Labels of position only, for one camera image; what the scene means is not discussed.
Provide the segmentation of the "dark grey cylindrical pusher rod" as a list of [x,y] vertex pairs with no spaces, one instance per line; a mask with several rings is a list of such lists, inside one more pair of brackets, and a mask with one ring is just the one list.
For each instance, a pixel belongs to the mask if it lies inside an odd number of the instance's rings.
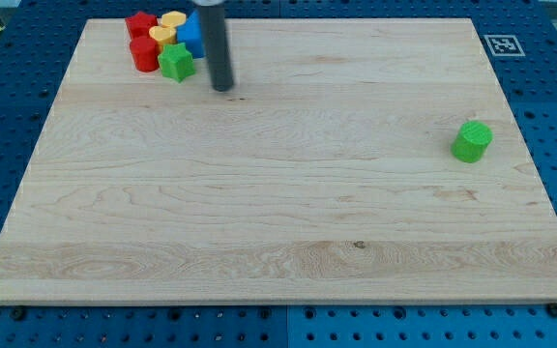
[[207,67],[214,90],[226,92],[234,85],[224,0],[194,0],[198,11]]

